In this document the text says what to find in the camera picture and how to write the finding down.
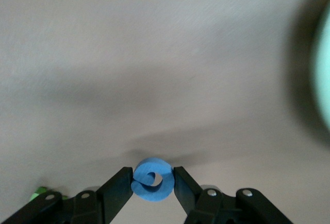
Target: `table surface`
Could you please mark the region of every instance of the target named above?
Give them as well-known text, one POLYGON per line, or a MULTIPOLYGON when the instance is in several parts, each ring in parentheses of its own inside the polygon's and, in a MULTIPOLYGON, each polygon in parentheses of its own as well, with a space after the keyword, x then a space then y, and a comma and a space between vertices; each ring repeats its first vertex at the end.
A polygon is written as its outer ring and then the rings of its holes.
MULTIPOLYGON (((330 223, 330 143, 308 91, 328 0, 1 0, 0 221, 147 157, 294 223, 330 223)), ((183 223, 174 194, 113 223, 183 223)))

